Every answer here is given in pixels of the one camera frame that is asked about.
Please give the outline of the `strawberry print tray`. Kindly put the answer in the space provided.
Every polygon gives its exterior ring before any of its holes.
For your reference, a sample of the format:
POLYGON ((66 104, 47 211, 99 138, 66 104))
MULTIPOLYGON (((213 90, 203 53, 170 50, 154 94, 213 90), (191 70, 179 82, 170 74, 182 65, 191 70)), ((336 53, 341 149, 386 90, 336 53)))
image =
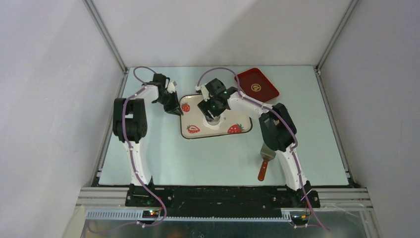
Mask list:
POLYGON ((224 136, 230 134, 247 133, 253 128, 252 119, 245 114, 232 110, 225 110, 219 117, 223 120, 219 130, 212 130, 203 125, 202 114, 197 104, 203 96, 187 95, 180 99, 183 115, 180 117, 181 134, 186 139, 224 136))

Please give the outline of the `red lacquer tray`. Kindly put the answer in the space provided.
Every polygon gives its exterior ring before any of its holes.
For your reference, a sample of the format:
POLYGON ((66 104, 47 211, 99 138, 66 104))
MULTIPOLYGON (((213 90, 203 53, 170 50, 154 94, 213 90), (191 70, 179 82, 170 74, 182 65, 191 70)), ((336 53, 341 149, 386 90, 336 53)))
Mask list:
POLYGON ((268 103, 280 96, 278 89, 258 68, 251 68, 234 77, 239 82, 240 89, 258 101, 268 103))

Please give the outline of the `white dough piece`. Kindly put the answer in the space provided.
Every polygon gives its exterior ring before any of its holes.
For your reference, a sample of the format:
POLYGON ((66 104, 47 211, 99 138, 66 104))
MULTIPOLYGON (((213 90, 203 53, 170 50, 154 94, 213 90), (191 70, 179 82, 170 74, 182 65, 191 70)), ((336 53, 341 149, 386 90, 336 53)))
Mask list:
POLYGON ((203 125, 212 130, 219 130, 222 124, 222 119, 208 122, 205 118, 203 118, 203 125))

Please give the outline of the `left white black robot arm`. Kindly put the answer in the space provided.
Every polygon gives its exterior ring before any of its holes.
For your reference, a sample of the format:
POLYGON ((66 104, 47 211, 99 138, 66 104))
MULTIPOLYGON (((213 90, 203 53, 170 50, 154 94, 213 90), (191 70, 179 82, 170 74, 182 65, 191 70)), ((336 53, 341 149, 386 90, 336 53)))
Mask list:
POLYGON ((146 106, 159 103, 165 113, 183 115, 175 87, 175 81, 155 73, 152 81, 134 95, 113 101, 112 132, 123 143, 130 160, 132 185, 148 186, 153 180, 143 148, 148 131, 146 106))

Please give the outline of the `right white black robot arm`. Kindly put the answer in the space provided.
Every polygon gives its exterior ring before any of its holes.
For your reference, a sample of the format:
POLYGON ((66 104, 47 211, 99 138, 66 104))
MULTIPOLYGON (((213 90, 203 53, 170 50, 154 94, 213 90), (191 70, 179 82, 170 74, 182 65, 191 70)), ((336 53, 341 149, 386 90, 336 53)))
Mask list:
POLYGON ((286 178, 288 201, 294 207, 303 206, 308 195, 302 189, 306 184, 301 164, 297 158, 296 127, 286 107, 277 103, 266 104, 251 98, 236 87, 226 88, 217 78, 209 83, 196 86, 203 100, 198 107, 208 122, 216 120, 225 110, 238 111, 257 119, 260 123, 264 144, 276 153, 286 178))

